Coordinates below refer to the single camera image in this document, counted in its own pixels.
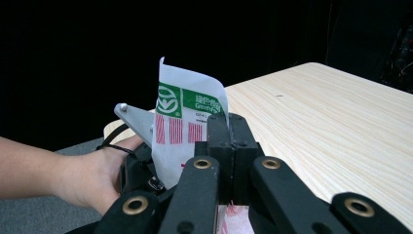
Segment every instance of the silver metal plate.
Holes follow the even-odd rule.
[[[152,127],[155,113],[126,103],[118,103],[115,106],[115,114],[152,148]]]

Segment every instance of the wooden table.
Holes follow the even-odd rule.
[[[412,95],[318,63],[226,91],[229,111],[245,117],[266,155],[283,159],[316,196],[359,193],[413,230]]]

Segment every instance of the gray cloth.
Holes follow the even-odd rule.
[[[67,156],[86,154],[102,142],[103,137],[57,152]],[[1,234],[61,234],[100,219],[95,210],[75,207],[57,197],[0,200]]]

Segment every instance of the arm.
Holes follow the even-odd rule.
[[[135,149],[141,143],[132,136],[117,145]],[[104,215],[119,198],[119,168],[126,156],[109,147],[63,156],[0,137],[0,199],[57,196]]]

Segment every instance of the green label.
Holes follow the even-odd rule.
[[[178,87],[159,83],[158,103],[156,107],[158,113],[174,118],[182,118],[180,100],[181,92]]]
[[[184,99],[183,106],[186,108],[215,114],[222,112],[222,106],[218,99],[209,95],[193,92],[190,90],[182,90]]]
[[[174,118],[182,118],[182,106],[210,114],[223,112],[221,104],[215,97],[160,82],[157,112]]]

